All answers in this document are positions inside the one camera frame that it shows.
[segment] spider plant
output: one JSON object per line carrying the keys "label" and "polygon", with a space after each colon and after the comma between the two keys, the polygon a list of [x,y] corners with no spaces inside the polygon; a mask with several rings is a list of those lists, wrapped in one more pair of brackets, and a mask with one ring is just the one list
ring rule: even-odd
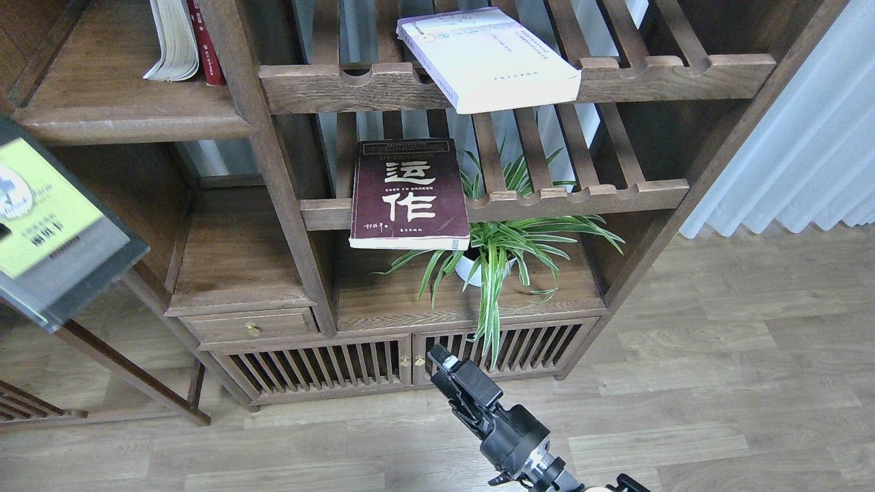
{"label": "spider plant", "polygon": [[[499,154],[503,152],[502,142]],[[563,149],[554,151],[547,157],[548,164],[560,154]],[[481,167],[480,161],[470,151],[465,154],[477,166],[478,173],[474,179],[462,173],[462,185],[465,195],[469,198],[482,196],[480,190]],[[518,156],[504,166],[504,180],[508,190],[514,190],[519,195],[527,195],[533,192],[531,178],[526,167],[524,155]],[[574,181],[556,181],[555,186],[574,185]],[[540,295],[538,303],[547,302],[558,289],[559,268],[554,262],[554,257],[569,259],[568,255],[553,246],[551,243],[577,242],[577,239],[562,235],[562,233],[584,233],[604,237],[620,253],[620,243],[623,240],[614,233],[602,228],[604,219],[598,215],[563,215],[559,217],[521,219],[512,221],[486,221],[471,223],[471,245],[469,250],[476,250],[479,255],[474,260],[471,273],[462,285],[462,291],[467,289],[474,274],[479,267],[480,274],[480,303],[477,332],[472,341],[483,337],[483,355],[491,350],[494,369],[498,361],[501,339],[501,318],[499,315],[499,296],[501,287],[508,267],[508,262],[516,260],[520,282],[529,293]],[[388,275],[402,268],[410,260],[420,255],[431,254],[430,260],[425,267],[423,281],[419,286],[416,299],[419,300],[425,294],[425,290],[431,282],[431,308],[434,309],[435,298],[441,280],[456,269],[456,265],[464,254],[464,251],[450,250],[412,250],[398,257],[390,266],[389,270],[376,272],[380,275]],[[553,287],[547,290],[533,290],[530,288],[529,261],[534,258],[537,262],[546,265],[553,276]]]}

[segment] book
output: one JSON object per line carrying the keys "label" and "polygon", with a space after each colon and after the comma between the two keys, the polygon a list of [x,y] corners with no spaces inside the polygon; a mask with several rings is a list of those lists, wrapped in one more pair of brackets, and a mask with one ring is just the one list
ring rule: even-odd
{"label": "book", "polygon": [[225,75],[219,65],[219,57],[210,39],[210,33],[204,18],[200,15],[200,0],[188,0],[188,10],[192,16],[194,37],[198,41],[200,64],[204,67],[204,76],[208,86],[220,86],[225,83]]}
{"label": "book", "polygon": [[53,331],[148,247],[36,139],[0,118],[0,298]]}
{"label": "book", "polygon": [[349,245],[467,250],[471,240],[451,139],[359,142]]}
{"label": "book", "polygon": [[144,75],[150,81],[184,81],[198,72],[198,44],[186,0],[150,0],[161,57]]}
{"label": "book", "polygon": [[459,114],[578,97],[580,70],[497,7],[402,18],[395,32]]}

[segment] wooden shelf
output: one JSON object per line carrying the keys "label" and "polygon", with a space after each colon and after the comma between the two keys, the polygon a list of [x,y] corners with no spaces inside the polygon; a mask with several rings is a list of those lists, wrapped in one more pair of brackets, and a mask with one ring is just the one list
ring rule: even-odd
{"label": "wooden shelf", "polygon": [[[558,258],[559,290],[549,302],[537,304],[541,298],[528,294],[514,268],[505,280],[499,298],[502,323],[567,320],[597,317],[605,304],[599,295],[590,265],[579,243],[563,244],[571,258]],[[404,251],[352,250],[339,246],[337,296],[339,308],[338,336],[352,333],[430,332],[477,326],[480,311],[480,289],[469,287],[462,292],[462,280],[451,274],[441,280],[435,309],[431,309],[431,288],[417,301],[425,265],[430,255],[413,259],[390,275],[374,275],[385,271]],[[527,257],[533,289],[553,286],[550,270]]]}
{"label": "wooden shelf", "polygon": [[[450,108],[438,87],[401,53],[395,36],[397,6],[378,2],[380,62],[339,64],[338,0],[318,2],[313,28],[313,63],[262,66],[259,76],[270,112],[319,113]],[[639,102],[695,99],[749,99],[775,66],[769,54],[709,54],[676,0],[654,0],[681,56],[651,55],[623,0],[598,0],[619,57],[593,57],[570,0],[549,0],[547,12],[561,54],[583,70],[577,102]],[[513,1],[492,5],[516,16]]]}
{"label": "wooden shelf", "polygon": [[160,51],[149,2],[94,0],[16,121],[43,144],[246,137],[228,87],[147,81]]}
{"label": "wooden shelf", "polygon": [[313,304],[263,186],[200,194],[167,316]]}
{"label": "wooden shelf", "polygon": [[[535,192],[520,196],[517,192],[508,191],[502,177],[502,163],[492,116],[488,113],[473,115],[486,196],[467,200],[470,221],[505,221],[558,215],[662,210],[675,208],[681,203],[690,189],[687,180],[645,178],[615,104],[597,105],[612,153],[609,159],[605,159],[604,163],[599,162],[598,165],[593,162],[574,105],[559,104],[554,108],[562,127],[577,185],[571,192],[566,191],[564,186],[552,185],[535,113],[531,108],[523,108],[515,109],[514,117]],[[393,118],[398,119],[397,113],[384,113],[384,120]],[[435,126],[441,125],[432,124],[437,119],[437,117],[430,118],[431,134],[434,137],[441,137],[442,135],[434,131]],[[391,125],[384,121],[384,128],[390,127]],[[355,116],[339,117],[338,128],[339,135],[354,135]],[[399,132],[400,130],[386,130],[384,136],[400,138]],[[354,145],[355,141],[352,138],[339,139],[338,155],[343,162],[338,164],[338,179],[345,183],[337,186],[337,195],[341,198],[301,200],[301,212],[307,230],[350,227],[352,200],[347,193],[352,180],[353,170],[349,163],[355,159]],[[607,183],[606,179],[610,179],[613,184]]]}

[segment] drawer knob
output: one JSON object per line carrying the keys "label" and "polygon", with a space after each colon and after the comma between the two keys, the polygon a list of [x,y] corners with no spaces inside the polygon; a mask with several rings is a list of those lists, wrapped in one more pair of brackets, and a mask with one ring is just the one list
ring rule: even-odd
{"label": "drawer knob", "polygon": [[262,329],[257,327],[255,323],[247,323],[246,331],[249,332],[249,336],[253,336],[256,338],[258,338],[258,336],[262,334]]}

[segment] dark red book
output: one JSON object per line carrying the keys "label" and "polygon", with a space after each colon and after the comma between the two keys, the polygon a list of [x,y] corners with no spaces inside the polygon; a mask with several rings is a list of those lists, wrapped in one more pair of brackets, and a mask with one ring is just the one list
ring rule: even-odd
{"label": "dark red book", "polygon": [[467,250],[465,194],[451,139],[359,142],[349,245]]}
{"label": "dark red book", "polygon": [[204,24],[204,18],[200,15],[198,3],[199,0],[188,0],[188,11],[192,14],[192,25],[194,26],[194,38],[198,41],[200,64],[204,67],[206,84],[220,86],[225,83],[225,76],[221,72],[219,57],[216,56],[213,41],[210,39],[207,25]]}

